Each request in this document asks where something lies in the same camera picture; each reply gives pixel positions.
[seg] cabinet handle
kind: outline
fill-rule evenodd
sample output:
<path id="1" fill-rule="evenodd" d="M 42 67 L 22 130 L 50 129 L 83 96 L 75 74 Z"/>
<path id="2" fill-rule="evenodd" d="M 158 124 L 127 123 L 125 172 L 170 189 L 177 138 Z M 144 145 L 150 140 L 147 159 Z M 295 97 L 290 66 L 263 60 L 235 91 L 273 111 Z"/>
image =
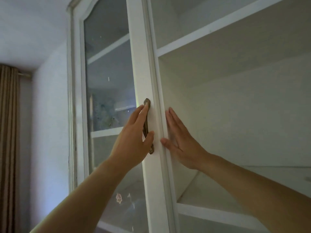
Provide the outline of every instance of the cabinet handle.
<path id="1" fill-rule="evenodd" d="M 149 111 L 151 102 L 150 102 L 150 100 L 148 98 L 146 98 L 145 101 L 144 101 L 144 105 L 146 105 L 146 104 L 148 104 L 148 111 Z M 148 133 L 149 133 L 149 131 L 148 131 L 148 113 L 147 113 L 147 116 L 146 116 L 146 121 L 144 123 L 144 129 L 143 129 L 142 132 L 144 133 L 144 136 L 146 138 Z M 150 148 L 150 151 L 149 151 L 149 154 L 153 154 L 153 152 L 154 152 L 154 147 L 153 147 L 153 144 L 152 144 L 151 148 Z"/>

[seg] door handle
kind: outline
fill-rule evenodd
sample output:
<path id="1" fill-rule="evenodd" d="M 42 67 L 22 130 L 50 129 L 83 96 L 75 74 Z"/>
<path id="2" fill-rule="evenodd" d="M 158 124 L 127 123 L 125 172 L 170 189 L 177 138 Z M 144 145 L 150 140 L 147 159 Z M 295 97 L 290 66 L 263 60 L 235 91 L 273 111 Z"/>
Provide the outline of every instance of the door handle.
<path id="1" fill-rule="evenodd" d="M 144 101 L 144 105 L 146 105 L 146 104 L 148 104 L 148 111 L 149 111 L 151 102 L 150 102 L 150 100 L 148 98 L 146 98 L 145 101 Z M 147 116 L 146 116 L 146 121 L 144 123 L 144 128 L 143 128 L 142 132 L 144 133 L 144 136 L 146 138 L 148 133 L 149 133 L 149 131 L 148 131 L 148 113 L 147 113 Z M 153 152 L 154 152 L 154 146 L 152 144 L 151 148 L 150 148 L 150 151 L 149 151 L 149 154 L 153 154 Z"/>

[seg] person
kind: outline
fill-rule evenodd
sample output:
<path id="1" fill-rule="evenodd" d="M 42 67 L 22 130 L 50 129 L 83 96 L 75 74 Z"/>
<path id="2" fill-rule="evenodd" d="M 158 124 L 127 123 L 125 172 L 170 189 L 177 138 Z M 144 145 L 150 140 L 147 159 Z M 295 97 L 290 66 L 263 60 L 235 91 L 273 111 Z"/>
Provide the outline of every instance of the person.
<path id="1" fill-rule="evenodd" d="M 130 169 L 141 163 L 154 132 L 142 141 L 148 106 L 139 106 L 118 136 L 111 155 L 62 201 L 31 233 L 94 232 L 109 199 Z M 272 233 L 310 233 L 311 199 L 279 183 L 210 154 L 190 135 L 172 108 L 166 111 L 177 146 L 162 138 L 171 155 L 225 188 Z"/>

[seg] brown curtain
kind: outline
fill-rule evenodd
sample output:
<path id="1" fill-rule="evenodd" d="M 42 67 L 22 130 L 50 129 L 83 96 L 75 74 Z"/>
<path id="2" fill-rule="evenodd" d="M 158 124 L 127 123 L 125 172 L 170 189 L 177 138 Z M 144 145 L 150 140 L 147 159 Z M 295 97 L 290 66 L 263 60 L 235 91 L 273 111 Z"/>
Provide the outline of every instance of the brown curtain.
<path id="1" fill-rule="evenodd" d="M 18 219 L 18 70 L 0 65 L 0 232 L 15 233 Z"/>

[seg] white door frame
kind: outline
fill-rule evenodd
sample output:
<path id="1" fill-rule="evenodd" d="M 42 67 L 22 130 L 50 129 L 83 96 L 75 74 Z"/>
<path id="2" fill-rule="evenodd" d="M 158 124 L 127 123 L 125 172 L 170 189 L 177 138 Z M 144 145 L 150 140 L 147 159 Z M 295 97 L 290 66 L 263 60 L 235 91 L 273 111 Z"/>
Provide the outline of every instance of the white door frame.
<path id="1" fill-rule="evenodd" d="M 98 0 L 73 0 L 68 7 L 69 180 L 73 191 L 89 174 L 83 21 Z M 150 233 L 175 232 L 159 95 L 146 0 L 127 0 L 137 105 L 151 101 L 149 130 L 155 131 L 152 155 L 142 163 Z"/>

